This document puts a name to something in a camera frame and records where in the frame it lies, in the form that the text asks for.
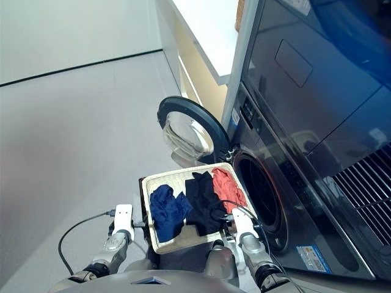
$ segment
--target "washing machine door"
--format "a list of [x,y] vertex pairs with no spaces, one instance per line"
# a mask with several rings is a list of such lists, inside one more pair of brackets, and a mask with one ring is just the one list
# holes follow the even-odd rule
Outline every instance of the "washing machine door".
[[202,106],[181,96],[161,101],[158,121],[172,158],[182,167],[224,162],[230,148],[221,124]]

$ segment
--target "label sticker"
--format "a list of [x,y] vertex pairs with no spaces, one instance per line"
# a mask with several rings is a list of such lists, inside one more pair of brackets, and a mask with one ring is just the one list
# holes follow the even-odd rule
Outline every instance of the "label sticker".
[[282,0],[298,12],[303,13],[305,16],[310,13],[311,5],[309,0]]
[[235,126],[239,123],[240,116],[235,108],[232,109],[231,120]]
[[331,273],[329,266],[326,264],[323,256],[320,254],[318,247],[310,246],[296,246],[304,265],[307,270],[314,272]]

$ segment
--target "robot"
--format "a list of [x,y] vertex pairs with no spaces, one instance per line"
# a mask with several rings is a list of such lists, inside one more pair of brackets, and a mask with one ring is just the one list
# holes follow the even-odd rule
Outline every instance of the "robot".
[[[115,209],[114,229],[103,245],[103,251],[82,271],[58,282],[49,293],[93,292],[244,292],[239,289],[238,271],[232,251],[223,241],[215,241],[208,255],[204,273],[182,270],[159,270],[149,259],[134,262],[123,273],[119,266],[134,240],[131,204]],[[299,293],[284,269],[276,264],[245,211],[233,209],[235,241],[241,248],[246,266],[261,292]]]

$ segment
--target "white countertop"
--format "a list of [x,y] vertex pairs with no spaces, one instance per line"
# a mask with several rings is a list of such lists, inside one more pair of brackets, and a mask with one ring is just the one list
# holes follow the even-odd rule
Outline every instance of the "white countertop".
[[238,0],[170,0],[217,84],[228,83],[238,33]]

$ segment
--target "baseboard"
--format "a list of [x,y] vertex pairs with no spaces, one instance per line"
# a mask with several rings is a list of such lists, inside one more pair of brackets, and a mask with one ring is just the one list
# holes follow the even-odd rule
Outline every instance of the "baseboard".
[[136,56],[141,56],[141,55],[146,55],[146,54],[151,54],[151,53],[156,53],[156,52],[161,52],[161,51],[163,51],[163,49],[157,49],[157,50],[137,53],[137,54],[133,54],[133,55],[127,55],[127,56],[117,57],[117,58],[113,58],[113,59],[97,61],[97,62],[88,63],[88,64],[84,64],[84,65],[79,65],[79,66],[75,66],[75,67],[60,69],[60,70],[56,70],[56,71],[52,71],[52,72],[48,72],[48,73],[43,73],[43,74],[38,74],[38,75],[35,75],[35,76],[30,76],[28,78],[17,79],[16,81],[9,81],[9,82],[6,82],[4,84],[0,84],[0,87],[5,87],[6,85],[11,85],[11,84],[17,84],[18,82],[22,82],[22,81],[29,81],[30,79],[34,79],[34,78],[42,78],[44,76],[52,75],[52,74],[56,74],[56,73],[60,73],[60,72],[65,72],[65,71],[79,69],[79,68],[83,68],[83,67],[87,67],[87,66],[92,66],[92,65],[102,64],[102,63],[106,63],[106,62],[112,62],[112,61],[132,58],[132,57],[136,57]]

